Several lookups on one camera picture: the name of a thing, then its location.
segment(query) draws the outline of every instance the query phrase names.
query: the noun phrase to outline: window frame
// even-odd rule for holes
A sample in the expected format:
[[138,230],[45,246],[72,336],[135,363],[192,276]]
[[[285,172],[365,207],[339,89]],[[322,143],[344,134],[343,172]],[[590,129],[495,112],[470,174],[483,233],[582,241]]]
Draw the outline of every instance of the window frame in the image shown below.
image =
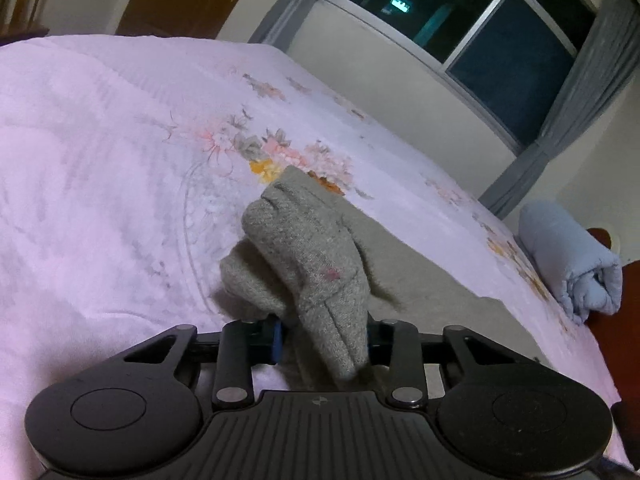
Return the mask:
[[[464,53],[471,41],[480,33],[484,25],[488,22],[494,12],[500,7],[504,0],[492,0],[489,6],[478,17],[469,31],[463,36],[458,46],[449,54],[444,62],[439,62],[426,50],[415,44],[410,38],[384,22],[373,13],[353,3],[351,0],[324,0],[339,9],[351,14],[361,22],[364,22],[375,32],[382,34],[389,40],[396,43],[403,50],[407,51],[411,56],[420,61],[436,79],[449,88],[454,94],[462,99],[462,101],[473,110],[473,112],[482,119],[494,133],[504,142],[507,147],[515,154],[519,155],[525,149],[524,145],[516,139],[508,129],[502,124],[502,121],[496,117],[482,102],[480,102],[473,94],[460,84],[447,70],[453,63]],[[564,31],[559,27],[555,20],[546,12],[545,9],[536,0],[524,0],[529,7],[542,19],[545,25],[553,32],[553,34],[567,49],[569,54],[575,58],[578,50],[569,40]],[[581,0],[590,10],[596,12],[597,9],[591,0]]]

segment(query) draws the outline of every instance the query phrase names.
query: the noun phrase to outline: crumpled gray fabric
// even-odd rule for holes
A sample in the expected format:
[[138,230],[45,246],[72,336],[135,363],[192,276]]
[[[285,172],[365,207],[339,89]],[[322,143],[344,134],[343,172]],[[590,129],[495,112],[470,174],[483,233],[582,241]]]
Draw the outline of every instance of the crumpled gray fabric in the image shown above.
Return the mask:
[[540,277],[567,316],[582,324],[591,310],[615,314],[622,299],[620,258],[554,202],[520,211],[518,235]]
[[367,311],[375,319],[411,322],[425,333],[462,324],[546,363],[500,301],[478,298],[297,168],[289,166],[247,208],[242,227],[246,238],[220,262],[225,289],[292,327],[308,389],[375,382],[367,359]]

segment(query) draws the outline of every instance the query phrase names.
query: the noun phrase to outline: bed sheet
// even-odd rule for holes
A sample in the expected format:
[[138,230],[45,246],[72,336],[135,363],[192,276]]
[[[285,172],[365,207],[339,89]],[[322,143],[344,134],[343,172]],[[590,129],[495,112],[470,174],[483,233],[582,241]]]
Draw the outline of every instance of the bed sheet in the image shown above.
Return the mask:
[[[611,405],[597,343],[510,232],[425,155],[274,48],[66,36],[0,49],[0,466],[39,472],[24,410],[48,384],[180,323],[232,319],[218,262],[289,164],[479,296]],[[257,390],[286,387],[273,369]],[[619,439],[609,454],[625,461]]]

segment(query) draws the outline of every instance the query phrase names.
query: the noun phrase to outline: wooden chair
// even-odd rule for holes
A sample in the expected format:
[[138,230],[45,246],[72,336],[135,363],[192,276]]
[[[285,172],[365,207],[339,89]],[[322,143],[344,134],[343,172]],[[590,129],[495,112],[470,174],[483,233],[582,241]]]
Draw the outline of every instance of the wooden chair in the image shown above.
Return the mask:
[[0,16],[6,16],[0,22],[0,46],[14,41],[41,38],[49,33],[49,29],[35,22],[40,0],[15,0],[13,9],[7,6],[10,0],[0,0]]

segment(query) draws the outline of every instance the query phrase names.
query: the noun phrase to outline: fluorescent light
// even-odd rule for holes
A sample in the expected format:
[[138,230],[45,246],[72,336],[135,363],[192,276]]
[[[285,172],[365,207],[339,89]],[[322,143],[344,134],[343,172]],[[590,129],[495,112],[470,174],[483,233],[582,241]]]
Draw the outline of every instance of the fluorescent light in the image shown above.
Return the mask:
[[398,9],[402,10],[402,12],[408,12],[409,11],[409,5],[404,3],[404,1],[402,1],[402,0],[391,0],[391,5],[393,5],[394,7],[397,7]]

